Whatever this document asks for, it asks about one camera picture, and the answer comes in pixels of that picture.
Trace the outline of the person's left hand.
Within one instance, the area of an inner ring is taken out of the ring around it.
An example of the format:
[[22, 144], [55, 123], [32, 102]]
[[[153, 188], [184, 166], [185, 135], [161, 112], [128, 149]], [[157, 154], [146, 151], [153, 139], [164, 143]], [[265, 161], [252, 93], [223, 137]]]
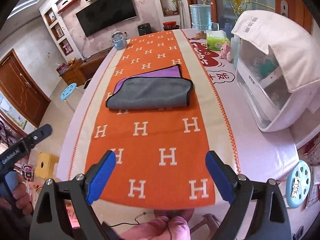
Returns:
[[[16, 199], [16, 206], [24, 213], [25, 216], [33, 215], [33, 206], [30, 202], [27, 188], [23, 184], [23, 177], [17, 172], [16, 176], [18, 184], [12, 192], [13, 197]], [[13, 216], [14, 218], [16, 217], [11, 210], [11, 205], [9, 204], [9, 202], [1, 196], [1, 217], [9, 216]]]

